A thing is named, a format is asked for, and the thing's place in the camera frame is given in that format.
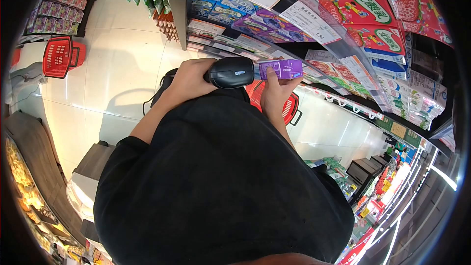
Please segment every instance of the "hand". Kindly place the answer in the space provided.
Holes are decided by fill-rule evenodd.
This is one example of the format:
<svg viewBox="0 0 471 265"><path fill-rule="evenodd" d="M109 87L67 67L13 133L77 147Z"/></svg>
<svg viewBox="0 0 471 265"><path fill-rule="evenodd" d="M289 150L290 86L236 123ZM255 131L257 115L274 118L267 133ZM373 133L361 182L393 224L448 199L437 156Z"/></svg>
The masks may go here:
<svg viewBox="0 0 471 265"><path fill-rule="evenodd" d="M301 83L302 78L303 77L279 80L273 68L267 68L267 81L265 82L265 89L262 92L260 105L262 106L264 115L266 115L269 120L282 117L283 106L286 100L290 97L296 86Z"/></svg>
<svg viewBox="0 0 471 265"><path fill-rule="evenodd" d="M172 84L162 93L177 103L200 97L217 89L206 82L203 75L216 59L205 58L181 63Z"/></svg>

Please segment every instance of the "red shopping basket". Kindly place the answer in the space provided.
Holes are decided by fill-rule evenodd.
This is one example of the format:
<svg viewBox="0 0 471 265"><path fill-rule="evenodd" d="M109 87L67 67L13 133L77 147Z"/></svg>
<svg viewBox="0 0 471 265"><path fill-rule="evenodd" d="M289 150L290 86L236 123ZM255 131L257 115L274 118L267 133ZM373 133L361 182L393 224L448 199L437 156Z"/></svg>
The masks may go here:
<svg viewBox="0 0 471 265"><path fill-rule="evenodd" d="M262 97L263 89L265 89L265 80L255 80L252 84L245 86L245 91L250 97L250 104L262 111L262 106L260 105L260 99ZM299 97L296 93L292 92L288 100L283 106L283 120L285 125L292 124L296 126L302 116L302 112L298 109L299 106Z"/></svg>
<svg viewBox="0 0 471 265"><path fill-rule="evenodd" d="M64 79L69 70L83 64L85 49L85 44L72 41L72 36L49 39L42 57L44 76Z"/></svg>

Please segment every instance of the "basket handle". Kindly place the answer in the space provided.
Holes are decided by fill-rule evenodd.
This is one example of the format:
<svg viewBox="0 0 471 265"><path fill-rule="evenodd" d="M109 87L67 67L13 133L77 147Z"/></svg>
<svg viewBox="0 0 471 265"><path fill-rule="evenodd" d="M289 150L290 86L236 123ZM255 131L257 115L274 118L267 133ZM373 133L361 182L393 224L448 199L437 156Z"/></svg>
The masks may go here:
<svg viewBox="0 0 471 265"><path fill-rule="evenodd" d="M71 58L70 58L70 63L69 63L69 67L77 67L77 63L79 62L79 53L80 53L80 48L79 47L72 47L72 52L74 51L74 49L77 50L77 53L75 54L75 63L74 65L72 64L72 55L71 55Z"/></svg>

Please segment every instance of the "purple milk carton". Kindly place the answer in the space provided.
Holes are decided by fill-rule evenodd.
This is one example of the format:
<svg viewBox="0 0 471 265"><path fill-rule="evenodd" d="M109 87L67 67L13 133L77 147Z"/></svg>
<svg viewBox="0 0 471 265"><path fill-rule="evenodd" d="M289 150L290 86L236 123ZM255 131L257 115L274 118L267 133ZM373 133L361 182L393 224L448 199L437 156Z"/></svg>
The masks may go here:
<svg viewBox="0 0 471 265"><path fill-rule="evenodd" d="M278 29L277 33L289 37L296 42L315 42L314 38L304 33L295 26Z"/></svg>
<svg viewBox="0 0 471 265"><path fill-rule="evenodd" d="M281 35L276 31L268 31L257 34L258 37L267 40L271 43L285 43L285 42L294 42L291 38Z"/></svg>
<svg viewBox="0 0 471 265"><path fill-rule="evenodd" d="M239 27L242 30L246 29L252 34L258 34L262 32L271 31L272 29L262 23L258 23L250 18L250 15L244 15L242 18L237 20L233 26Z"/></svg>
<svg viewBox="0 0 471 265"><path fill-rule="evenodd" d="M267 79L267 68L272 67L278 79L293 79L303 76L301 60L273 60L257 62L253 65L256 80Z"/></svg>
<svg viewBox="0 0 471 265"><path fill-rule="evenodd" d="M250 19L275 30L286 27L293 27L293 24L266 9L257 11L250 17Z"/></svg>

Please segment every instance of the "barcode scanner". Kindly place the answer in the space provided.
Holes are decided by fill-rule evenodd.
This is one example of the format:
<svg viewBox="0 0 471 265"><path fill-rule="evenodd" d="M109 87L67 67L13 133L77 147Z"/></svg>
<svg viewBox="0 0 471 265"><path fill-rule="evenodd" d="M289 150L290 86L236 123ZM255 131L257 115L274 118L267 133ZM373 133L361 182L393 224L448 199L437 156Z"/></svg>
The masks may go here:
<svg viewBox="0 0 471 265"><path fill-rule="evenodd" d="M203 79L222 89L235 89L252 84L252 60L243 56L219 59L211 65Z"/></svg>
<svg viewBox="0 0 471 265"><path fill-rule="evenodd" d="M145 115L144 105L151 102L152 107L162 95L165 89L172 84L178 68L168 71L160 80L160 88L147 102L142 104L142 114ZM243 56L226 57L215 61L209 70L203 75L203 79L222 89L235 89L253 83L252 60Z"/></svg>

